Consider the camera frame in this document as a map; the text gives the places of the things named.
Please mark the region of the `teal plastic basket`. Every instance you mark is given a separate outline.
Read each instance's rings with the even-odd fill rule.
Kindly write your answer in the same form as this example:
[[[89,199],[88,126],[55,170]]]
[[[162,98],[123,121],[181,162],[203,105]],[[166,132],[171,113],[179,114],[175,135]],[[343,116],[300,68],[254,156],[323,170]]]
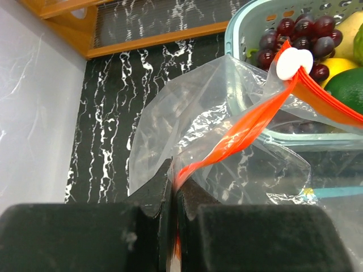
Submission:
[[[246,61],[247,51],[259,44],[259,35],[277,27],[285,12],[296,19],[304,12],[315,17],[331,15],[341,23],[356,11],[362,1],[249,1],[231,18],[225,32],[225,54]],[[287,134],[265,129],[259,140],[270,140],[294,151],[362,150],[362,136],[352,133]]]

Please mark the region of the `yellow lemon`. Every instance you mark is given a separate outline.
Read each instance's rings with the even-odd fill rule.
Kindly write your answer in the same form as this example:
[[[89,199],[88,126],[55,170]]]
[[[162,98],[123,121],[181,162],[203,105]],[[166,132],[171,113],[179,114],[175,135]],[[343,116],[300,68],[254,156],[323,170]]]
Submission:
[[[357,11],[336,27],[342,33],[343,39],[335,49],[334,56],[323,62],[330,72],[328,78],[321,83],[323,88],[338,73],[358,67],[358,61],[355,60],[353,55],[353,42],[361,25],[362,11]]]

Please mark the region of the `clear zip top bag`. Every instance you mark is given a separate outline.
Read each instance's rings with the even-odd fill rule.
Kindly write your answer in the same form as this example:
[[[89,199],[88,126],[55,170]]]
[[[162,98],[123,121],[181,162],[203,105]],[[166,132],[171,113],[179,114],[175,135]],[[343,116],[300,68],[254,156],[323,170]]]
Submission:
[[[268,71],[226,55],[169,81],[143,110],[129,157],[129,190],[170,162],[171,271],[183,271],[176,195],[187,181],[224,205],[321,208],[353,271],[362,270],[362,150],[294,151],[258,139],[265,129],[362,136],[362,114],[315,83],[312,66],[312,55],[288,42]]]

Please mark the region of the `dark red grapes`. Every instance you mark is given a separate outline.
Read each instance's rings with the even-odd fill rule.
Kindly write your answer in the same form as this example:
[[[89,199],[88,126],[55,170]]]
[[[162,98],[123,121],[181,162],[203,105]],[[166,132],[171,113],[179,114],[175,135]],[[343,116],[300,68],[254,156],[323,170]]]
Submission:
[[[296,20],[282,19],[276,29],[268,29],[261,36],[259,49],[253,53],[257,67],[267,71],[273,57],[288,41],[296,49],[306,49],[313,55],[313,68],[310,76],[319,84],[330,75],[327,65],[322,64],[333,57],[335,48],[343,40],[343,33],[335,27],[333,17],[323,15],[314,19],[309,13],[300,15]]]

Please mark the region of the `wooden rack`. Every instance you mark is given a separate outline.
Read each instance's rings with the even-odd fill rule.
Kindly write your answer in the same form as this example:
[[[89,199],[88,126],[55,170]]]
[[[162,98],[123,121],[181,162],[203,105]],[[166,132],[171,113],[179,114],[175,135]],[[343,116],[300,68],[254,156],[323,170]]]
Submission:
[[[21,1],[84,58],[221,33],[245,1]]]

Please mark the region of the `green avocado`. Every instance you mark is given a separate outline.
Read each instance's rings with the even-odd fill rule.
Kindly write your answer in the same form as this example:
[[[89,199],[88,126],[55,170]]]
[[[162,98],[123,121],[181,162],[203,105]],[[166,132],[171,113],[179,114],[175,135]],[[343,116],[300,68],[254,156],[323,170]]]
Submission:
[[[338,101],[362,114],[362,67],[336,74],[324,89]]]

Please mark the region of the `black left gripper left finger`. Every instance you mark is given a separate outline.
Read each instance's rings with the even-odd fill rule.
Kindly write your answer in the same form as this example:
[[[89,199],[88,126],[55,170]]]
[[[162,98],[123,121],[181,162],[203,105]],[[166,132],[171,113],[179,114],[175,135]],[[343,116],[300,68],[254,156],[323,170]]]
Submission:
[[[170,162],[118,203],[18,204],[1,215],[2,271],[169,271]]]

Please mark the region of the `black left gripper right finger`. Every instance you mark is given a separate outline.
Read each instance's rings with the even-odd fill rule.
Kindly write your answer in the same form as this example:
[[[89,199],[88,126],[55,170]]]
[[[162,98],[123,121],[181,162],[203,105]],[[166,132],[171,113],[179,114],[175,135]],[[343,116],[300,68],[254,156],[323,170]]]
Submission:
[[[353,271],[319,207],[224,205],[193,181],[176,199],[183,271]]]

